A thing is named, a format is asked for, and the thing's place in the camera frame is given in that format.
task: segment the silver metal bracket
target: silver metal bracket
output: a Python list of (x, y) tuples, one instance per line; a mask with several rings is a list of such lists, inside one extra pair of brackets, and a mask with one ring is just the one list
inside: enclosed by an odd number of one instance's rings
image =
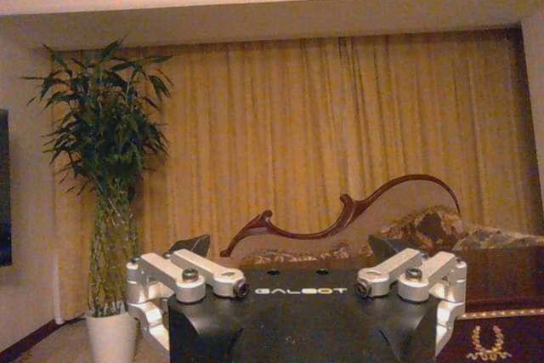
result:
[(246, 277), (239, 269), (225, 268), (188, 250), (166, 258), (144, 254), (127, 263), (128, 313), (139, 320), (148, 340), (168, 352), (168, 330), (162, 319), (167, 306), (162, 300), (175, 295), (181, 303), (198, 302), (206, 296), (206, 284), (220, 297), (247, 294)]
[(363, 297), (380, 297), (389, 293), (395, 281), (405, 301), (425, 302), (430, 295), (440, 299), (435, 348), (438, 355), (451, 338), (455, 319), (465, 313), (467, 263), (448, 252), (423, 261), (420, 252), (407, 248), (376, 267), (359, 270), (355, 287)]
[(372, 268), (360, 269), (357, 273), (355, 289), (363, 298), (383, 297), (389, 288), (406, 269), (422, 264), (422, 254), (412, 248), (395, 254)]

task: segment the yellow curtain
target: yellow curtain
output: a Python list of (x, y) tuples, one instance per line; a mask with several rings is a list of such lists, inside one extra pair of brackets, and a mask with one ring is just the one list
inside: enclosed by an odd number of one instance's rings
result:
[[(338, 197), (406, 173), (449, 184), (467, 221), (542, 232), (517, 31), (225, 43), (172, 54), (169, 157), (134, 203), (142, 252), (209, 233), (217, 255), (253, 216), (323, 230)], [(85, 310), (92, 201), (57, 189), (62, 311)]]

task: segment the patterned upholstery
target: patterned upholstery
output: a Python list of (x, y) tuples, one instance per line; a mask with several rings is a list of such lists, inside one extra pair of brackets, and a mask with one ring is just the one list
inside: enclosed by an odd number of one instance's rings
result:
[[(447, 207), (430, 207), (425, 211), (408, 215), (383, 227), (376, 235), (401, 239), (410, 247), (418, 248), (431, 256), (438, 251), (544, 246), (544, 236), (523, 235), (466, 223), (457, 211)], [(349, 243), (342, 243), (318, 253), (295, 253), (266, 248), (244, 257), (241, 265), (300, 263), (372, 255), (368, 245), (353, 250)]]
[(469, 234), (457, 242), (454, 250), (544, 246), (542, 235), (524, 235), (469, 223), (467, 229), (470, 231)]
[(406, 241), (429, 255), (451, 251), (467, 233), (459, 213), (446, 207), (431, 207), (384, 227), (378, 237)]

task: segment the white flower pot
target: white flower pot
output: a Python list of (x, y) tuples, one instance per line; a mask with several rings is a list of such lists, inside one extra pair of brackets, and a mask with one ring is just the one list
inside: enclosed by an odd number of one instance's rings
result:
[(120, 315), (94, 318), (85, 315), (93, 363), (132, 363), (138, 330), (136, 320)]

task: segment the wall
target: wall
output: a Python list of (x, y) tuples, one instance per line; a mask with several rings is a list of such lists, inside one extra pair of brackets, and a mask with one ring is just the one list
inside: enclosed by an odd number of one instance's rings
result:
[(544, 8), (522, 20), (538, 172), (544, 193)]
[(9, 111), (14, 264), (0, 268), (0, 350), (53, 319), (53, 177), (42, 153), (48, 115), (26, 106), (36, 92), (24, 75), (44, 74), (48, 60), (0, 34), (0, 108)]

